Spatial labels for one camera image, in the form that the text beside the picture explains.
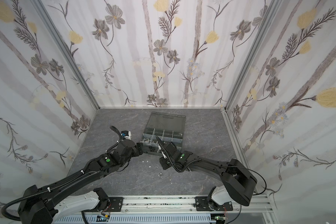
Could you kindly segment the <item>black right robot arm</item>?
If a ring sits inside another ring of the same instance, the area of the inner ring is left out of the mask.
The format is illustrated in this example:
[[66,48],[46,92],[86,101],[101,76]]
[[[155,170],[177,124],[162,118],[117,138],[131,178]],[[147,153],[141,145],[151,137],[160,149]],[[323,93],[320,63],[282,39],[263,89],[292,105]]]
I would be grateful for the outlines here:
[[263,179],[265,187],[262,192],[257,193],[258,183],[254,174],[260,178],[263,176],[258,172],[246,168],[239,160],[214,161],[203,158],[190,151],[180,151],[173,142],[164,143],[159,137],[155,137],[159,149],[163,155],[160,164],[164,170],[173,168],[178,173],[185,171],[202,172],[221,181],[221,187],[213,187],[207,196],[208,209],[218,210],[226,203],[236,202],[242,206],[249,206],[253,196],[262,195],[267,190],[267,182]]

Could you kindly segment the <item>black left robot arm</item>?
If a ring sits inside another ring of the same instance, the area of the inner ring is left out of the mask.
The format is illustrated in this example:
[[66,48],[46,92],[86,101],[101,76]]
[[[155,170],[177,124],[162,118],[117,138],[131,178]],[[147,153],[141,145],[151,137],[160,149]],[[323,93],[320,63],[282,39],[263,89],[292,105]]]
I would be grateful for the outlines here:
[[58,206],[63,200],[86,185],[117,172],[131,158],[142,155],[142,143],[127,139],[127,134],[127,131],[120,133],[115,145],[89,160],[80,171],[40,188],[28,187],[21,198],[2,207],[2,216],[23,224],[53,223],[59,216]]

